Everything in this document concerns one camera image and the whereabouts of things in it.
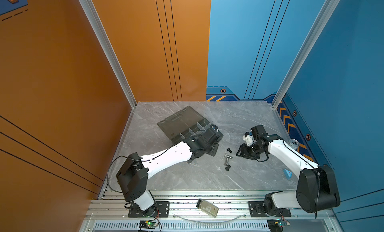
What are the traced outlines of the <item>grey plastic organizer box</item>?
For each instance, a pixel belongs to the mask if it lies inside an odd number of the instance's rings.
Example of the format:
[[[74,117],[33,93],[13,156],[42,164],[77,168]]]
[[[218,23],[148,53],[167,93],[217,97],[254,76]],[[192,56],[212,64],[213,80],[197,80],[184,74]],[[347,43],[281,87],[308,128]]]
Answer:
[[[223,134],[219,131],[218,127],[200,115],[191,106],[187,106],[158,122],[157,125],[172,143],[176,144],[190,136],[200,135],[208,129],[216,131],[219,136],[218,141],[223,138]]]

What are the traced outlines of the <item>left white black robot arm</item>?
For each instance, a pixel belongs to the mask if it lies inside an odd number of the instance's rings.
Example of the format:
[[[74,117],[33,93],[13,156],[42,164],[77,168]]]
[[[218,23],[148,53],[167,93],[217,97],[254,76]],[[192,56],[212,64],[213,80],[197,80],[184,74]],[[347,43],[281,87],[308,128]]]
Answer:
[[[176,164],[216,155],[223,134],[215,127],[201,134],[190,136],[166,150],[145,156],[129,155],[116,174],[121,192],[127,203],[134,203],[145,216],[157,210],[157,203],[147,188],[147,183],[157,173]]]

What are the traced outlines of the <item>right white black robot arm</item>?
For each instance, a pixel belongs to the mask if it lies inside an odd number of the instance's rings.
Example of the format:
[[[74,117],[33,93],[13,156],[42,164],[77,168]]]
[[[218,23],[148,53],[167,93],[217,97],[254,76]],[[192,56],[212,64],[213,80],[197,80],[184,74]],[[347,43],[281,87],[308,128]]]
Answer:
[[[302,209],[316,214],[341,204],[335,172],[331,167],[307,159],[279,135],[269,135],[262,125],[251,128],[243,135],[243,140],[244,144],[236,153],[238,157],[259,162],[261,154],[274,156],[298,178],[295,191],[266,194],[263,209],[268,216],[279,215],[285,209]]]

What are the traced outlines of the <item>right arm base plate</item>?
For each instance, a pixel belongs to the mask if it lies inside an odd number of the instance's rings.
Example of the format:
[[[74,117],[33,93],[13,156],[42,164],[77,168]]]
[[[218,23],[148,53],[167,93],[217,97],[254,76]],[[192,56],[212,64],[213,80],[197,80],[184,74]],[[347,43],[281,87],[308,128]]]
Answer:
[[[276,208],[269,202],[262,201],[249,201],[249,212],[251,217],[291,217],[291,211],[289,209]]]

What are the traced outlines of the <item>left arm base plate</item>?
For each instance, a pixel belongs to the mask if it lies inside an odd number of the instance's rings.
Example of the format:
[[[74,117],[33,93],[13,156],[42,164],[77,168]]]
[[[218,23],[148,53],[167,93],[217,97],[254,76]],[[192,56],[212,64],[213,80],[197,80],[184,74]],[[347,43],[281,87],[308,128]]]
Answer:
[[[146,218],[146,217],[155,217],[155,218],[167,218],[170,211],[170,202],[160,201],[155,202],[154,205],[149,207],[147,210],[141,210],[139,205],[136,203],[130,203],[128,208],[128,217],[129,218]]]

